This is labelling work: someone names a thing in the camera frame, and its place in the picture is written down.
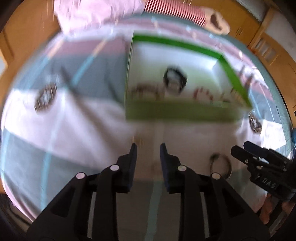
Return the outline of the person hand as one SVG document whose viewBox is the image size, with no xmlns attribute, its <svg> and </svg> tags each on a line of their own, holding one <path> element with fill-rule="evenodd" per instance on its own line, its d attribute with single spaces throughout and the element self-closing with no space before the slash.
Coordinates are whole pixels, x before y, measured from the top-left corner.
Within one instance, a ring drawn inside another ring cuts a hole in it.
<svg viewBox="0 0 296 241">
<path fill-rule="evenodd" d="M 259 218 L 263 222 L 264 225 L 268 224 L 270 214 L 273 211 L 273 203 L 271 202 L 272 197 L 273 196 L 268 193 L 267 196 L 266 196 L 266 199 L 264 201 L 264 204 L 263 204 L 263 206 L 261 208 L 261 214 L 260 214 Z M 290 204 L 288 202 L 283 202 L 281 204 L 281 207 L 282 207 L 282 210 L 287 215 L 289 215 L 289 213 L 290 213 L 290 211 L 289 211 Z"/>
</svg>

